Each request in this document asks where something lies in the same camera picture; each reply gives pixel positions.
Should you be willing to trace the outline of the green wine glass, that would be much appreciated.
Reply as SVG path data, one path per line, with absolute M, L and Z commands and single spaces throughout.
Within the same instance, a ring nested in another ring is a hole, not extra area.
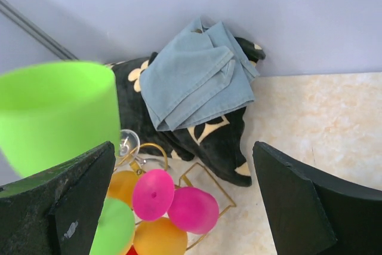
M 20 180 L 111 142 L 120 118 L 115 75 L 93 62 L 45 63 L 1 76 L 1 150 Z M 107 198 L 89 254 L 122 254 L 134 232 L 133 212 Z

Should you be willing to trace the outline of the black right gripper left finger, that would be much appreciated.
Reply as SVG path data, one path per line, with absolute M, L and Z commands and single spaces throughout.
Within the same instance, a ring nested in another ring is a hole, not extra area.
M 114 166 L 105 142 L 1 186 L 1 254 L 89 254 Z

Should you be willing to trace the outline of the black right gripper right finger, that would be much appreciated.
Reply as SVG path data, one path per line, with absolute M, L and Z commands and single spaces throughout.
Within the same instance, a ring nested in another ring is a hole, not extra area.
M 265 142 L 253 160 L 278 254 L 381 254 L 381 191 L 335 177 Z

